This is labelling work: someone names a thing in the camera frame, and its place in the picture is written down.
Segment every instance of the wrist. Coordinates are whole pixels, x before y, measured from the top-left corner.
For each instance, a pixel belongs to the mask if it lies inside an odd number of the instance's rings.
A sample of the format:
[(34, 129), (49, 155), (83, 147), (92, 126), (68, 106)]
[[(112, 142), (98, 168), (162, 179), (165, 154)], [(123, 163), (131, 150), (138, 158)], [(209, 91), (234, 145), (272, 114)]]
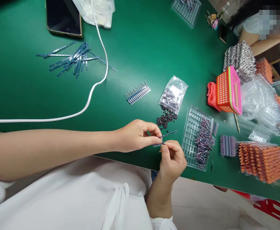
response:
[(108, 152), (120, 152), (120, 135), (117, 130), (107, 132)]
[(155, 180), (157, 180), (158, 184), (160, 184), (163, 188), (172, 190), (173, 182), (167, 178), (163, 178), (160, 171), (158, 172)]

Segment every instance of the gray floor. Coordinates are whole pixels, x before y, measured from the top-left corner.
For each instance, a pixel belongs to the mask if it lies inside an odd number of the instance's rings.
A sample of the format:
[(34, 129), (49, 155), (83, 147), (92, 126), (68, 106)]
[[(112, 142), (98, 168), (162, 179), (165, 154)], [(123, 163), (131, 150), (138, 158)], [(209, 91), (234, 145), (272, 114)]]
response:
[(255, 209), (251, 201), (210, 184), (180, 177), (172, 191), (173, 222), (179, 230), (236, 228), (240, 215), (249, 215), (267, 229), (280, 230), (280, 221)]

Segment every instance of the white cable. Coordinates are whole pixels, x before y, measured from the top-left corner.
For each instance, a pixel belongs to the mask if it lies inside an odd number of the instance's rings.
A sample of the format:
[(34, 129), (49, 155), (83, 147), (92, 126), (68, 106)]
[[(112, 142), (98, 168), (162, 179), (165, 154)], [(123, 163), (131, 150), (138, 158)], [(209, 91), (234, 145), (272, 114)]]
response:
[(93, 91), (94, 91), (95, 87), (105, 81), (105, 79), (107, 78), (108, 69), (109, 69), (108, 68), (107, 52), (106, 52), (106, 49), (104, 47), (104, 44), (102, 43), (102, 40), (101, 40), (101, 37), (100, 37), (100, 33), (99, 33), (99, 28), (98, 28), (98, 25), (97, 25), (97, 22), (96, 22), (95, 14), (94, 14), (93, 0), (91, 1), (91, 3), (92, 3), (92, 12), (93, 12), (93, 17), (94, 17), (94, 21), (95, 21), (95, 26), (96, 26), (97, 33), (98, 33), (98, 36), (99, 36), (99, 40), (101, 42), (102, 47), (104, 48), (104, 52), (105, 52), (105, 56), (106, 56), (107, 68), (106, 68), (105, 77), (100, 82), (95, 83), (93, 85), (93, 87), (91, 88), (91, 91), (90, 91), (90, 94), (89, 94), (89, 98), (88, 98), (88, 101), (87, 101), (85, 107), (81, 111), (79, 111), (78, 113), (75, 113), (75, 114), (69, 115), (69, 116), (65, 116), (65, 117), (60, 117), (60, 118), (51, 118), (51, 119), (0, 119), (0, 123), (58, 121), (58, 120), (65, 120), (65, 119), (68, 119), (68, 118), (72, 118), (72, 117), (78, 116), (81, 113), (83, 113), (84, 111), (86, 111), (86, 109), (89, 107), (89, 104), (90, 104), (90, 101), (91, 101), (91, 98), (92, 98), (92, 94), (93, 94)]

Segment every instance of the green table surface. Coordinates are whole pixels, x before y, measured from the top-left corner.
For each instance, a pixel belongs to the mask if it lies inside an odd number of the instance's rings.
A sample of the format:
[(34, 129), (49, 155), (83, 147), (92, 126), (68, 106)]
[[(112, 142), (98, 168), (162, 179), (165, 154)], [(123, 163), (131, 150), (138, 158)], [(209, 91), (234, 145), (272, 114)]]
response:
[[(100, 29), (100, 34), (109, 64), (118, 72), (109, 69), (107, 80), (96, 87), (87, 111), (57, 122), (0, 124), (0, 131), (43, 128), (101, 131), (118, 129), (134, 119), (156, 122), (163, 114), (158, 101), (169, 79), (176, 75), (189, 88), (177, 121), (169, 123), (170, 132), (178, 130), (170, 138), (181, 141), (190, 105), (219, 123), (207, 172), (187, 167), (182, 177), (194, 177), (198, 181), (280, 201), (280, 181), (268, 185), (246, 176), (240, 173), (238, 157), (222, 158), (219, 154), (221, 134), (246, 141), (255, 124), (238, 118), (241, 129), (238, 133), (233, 114), (217, 112), (207, 106), (207, 83), (215, 81), (222, 72), (223, 54), (237, 42), (230, 33), (228, 43), (223, 44), (219, 32), (209, 27), (204, 14), (207, 10), (214, 12), (210, 3), (202, 0), (194, 29), (172, 10), (171, 0), (116, 0), (115, 4), (112, 28)], [(83, 31), (84, 40), (92, 51), (104, 57), (96, 28), (83, 23)], [(47, 31), (44, 1), (18, 0), (0, 4), (0, 119), (62, 117), (85, 106), (92, 85), (104, 77), (105, 65), (93, 61), (89, 63), (89, 71), (80, 73), (78, 79), (72, 71), (58, 78), (59, 70), (49, 72), (48, 66), (61, 58), (35, 56), (72, 40)], [(71, 54), (75, 49), (74, 45), (62, 53)], [(142, 81), (148, 82), (151, 92), (131, 106), (124, 94)], [(272, 138), (272, 142), (280, 145), (280, 137)], [(99, 156), (154, 170), (159, 169), (161, 160), (159, 148), (151, 146), (132, 153)]]

